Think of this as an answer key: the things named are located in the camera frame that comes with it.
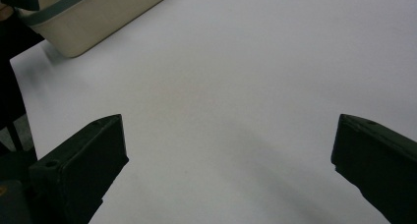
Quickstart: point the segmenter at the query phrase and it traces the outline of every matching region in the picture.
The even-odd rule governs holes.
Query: plastic container
[[[21,20],[67,57],[83,54],[162,0],[39,0]]]

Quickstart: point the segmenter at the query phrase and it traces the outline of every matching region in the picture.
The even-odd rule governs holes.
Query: bin
[[[76,57],[162,0],[39,0],[21,20],[66,57]]]

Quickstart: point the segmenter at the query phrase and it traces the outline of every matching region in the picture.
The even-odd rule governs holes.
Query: white table
[[[340,113],[416,140],[416,0],[165,0],[86,54],[13,59],[39,156],[121,113],[91,223],[387,223],[334,171]]]

